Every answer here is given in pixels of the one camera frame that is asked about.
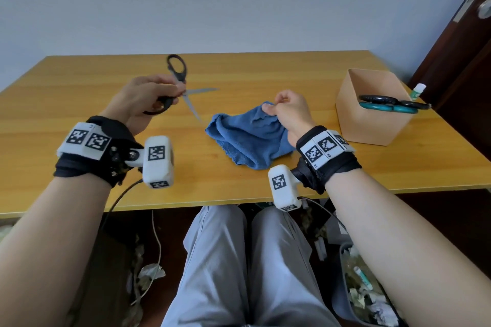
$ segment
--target white cap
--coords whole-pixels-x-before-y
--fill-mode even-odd
[[[414,89],[413,89],[413,90],[414,90],[415,92],[418,92],[418,93],[420,94],[420,93],[421,93],[421,92],[423,92],[425,89],[426,89],[426,84],[423,84],[423,83],[418,83],[418,84],[416,84],[416,86],[414,87]]]

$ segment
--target forearm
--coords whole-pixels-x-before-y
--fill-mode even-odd
[[[0,243],[0,326],[58,325],[82,279],[110,186],[55,177]]]
[[[362,169],[326,183],[353,242],[410,325],[485,325],[491,281],[433,225]]]

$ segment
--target hand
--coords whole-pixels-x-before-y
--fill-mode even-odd
[[[126,84],[99,115],[119,120],[135,136],[144,131],[152,119],[151,115],[143,112],[162,107],[158,97],[179,97],[185,90],[186,85],[170,74],[139,76]]]
[[[316,126],[305,98],[289,89],[276,95],[274,105],[263,104],[262,109],[268,115],[278,116],[288,130],[288,142],[292,146],[297,146],[298,139]]]

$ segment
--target wooden table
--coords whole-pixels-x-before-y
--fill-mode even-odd
[[[240,114],[282,89],[305,95],[314,119],[339,131],[334,100],[346,70],[385,69],[368,51],[182,55],[188,88],[217,87],[191,100],[206,124],[215,113]],[[165,55],[46,57],[0,94],[0,217],[25,212],[51,180],[55,151],[77,121],[99,113],[129,79],[166,72]],[[267,170],[236,166],[184,102],[152,120],[137,140],[167,135],[175,185],[132,189],[116,210],[269,201]],[[491,163],[434,111],[420,112],[390,146],[355,144],[363,167],[395,193],[491,186]],[[275,161],[293,168],[295,152]],[[107,206],[132,182],[113,189]],[[300,194],[315,196],[309,189]]]

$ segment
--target white wall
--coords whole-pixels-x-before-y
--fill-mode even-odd
[[[0,0],[0,90],[46,55],[369,49],[407,79],[463,0]]]

